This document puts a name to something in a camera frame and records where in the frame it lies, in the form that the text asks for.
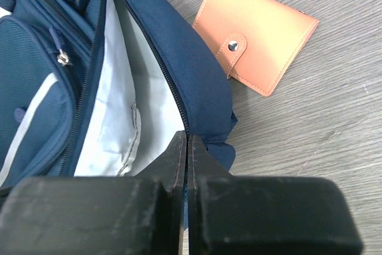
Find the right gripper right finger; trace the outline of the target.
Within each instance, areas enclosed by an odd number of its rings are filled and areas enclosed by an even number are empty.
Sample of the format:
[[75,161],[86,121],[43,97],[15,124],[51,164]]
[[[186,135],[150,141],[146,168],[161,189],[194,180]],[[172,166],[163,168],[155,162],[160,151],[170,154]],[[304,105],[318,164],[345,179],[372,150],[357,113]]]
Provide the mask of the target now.
[[338,186],[321,177],[234,176],[187,143],[190,254],[361,254]]

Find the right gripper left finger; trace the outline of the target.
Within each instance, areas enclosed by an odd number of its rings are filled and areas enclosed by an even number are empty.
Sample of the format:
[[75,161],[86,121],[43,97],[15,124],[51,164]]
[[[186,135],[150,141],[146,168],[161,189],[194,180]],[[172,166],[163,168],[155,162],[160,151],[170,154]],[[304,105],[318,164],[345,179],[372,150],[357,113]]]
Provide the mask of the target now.
[[32,177],[1,194],[2,254],[180,254],[187,136],[135,176]]

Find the navy blue student backpack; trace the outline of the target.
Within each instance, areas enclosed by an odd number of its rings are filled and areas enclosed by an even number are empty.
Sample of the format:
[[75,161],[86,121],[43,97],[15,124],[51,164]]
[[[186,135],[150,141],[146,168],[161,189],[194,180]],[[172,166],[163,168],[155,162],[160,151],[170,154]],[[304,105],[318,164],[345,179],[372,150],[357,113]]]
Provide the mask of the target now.
[[1,0],[1,188],[123,176],[178,131],[230,168],[236,121],[221,66],[167,0]]

